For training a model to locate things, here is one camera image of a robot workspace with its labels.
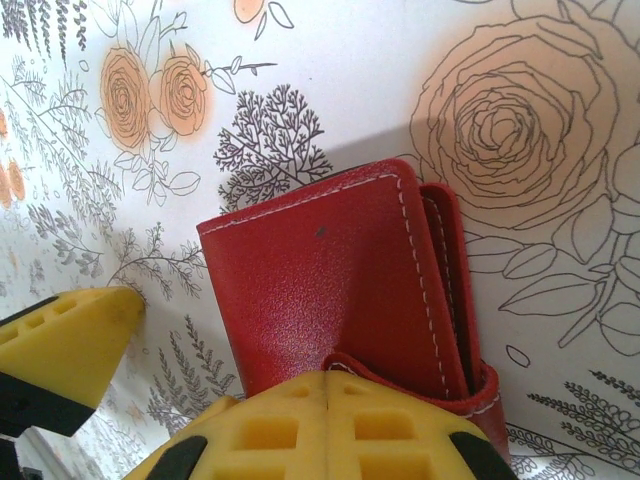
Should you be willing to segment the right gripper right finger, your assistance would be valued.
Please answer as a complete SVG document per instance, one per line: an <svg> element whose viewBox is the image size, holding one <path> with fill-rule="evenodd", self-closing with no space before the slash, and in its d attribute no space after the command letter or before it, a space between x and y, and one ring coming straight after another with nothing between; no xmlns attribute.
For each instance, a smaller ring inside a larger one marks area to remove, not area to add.
<svg viewBox="0 0 640 480"><path fill-rule="evenodd" d="M330 479L514 479L473 423L346 372L327 374Z"/></svg>

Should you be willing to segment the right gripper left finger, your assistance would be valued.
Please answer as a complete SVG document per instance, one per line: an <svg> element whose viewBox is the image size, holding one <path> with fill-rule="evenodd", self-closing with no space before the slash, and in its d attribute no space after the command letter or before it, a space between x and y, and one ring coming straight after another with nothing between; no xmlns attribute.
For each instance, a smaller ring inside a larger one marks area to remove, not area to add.
<svg viewBox="0 0 640 480"><path fill-rule="evenodd" d="M245 400L219 398L130 473L131 479L323 479L323 372Z"/></svg>

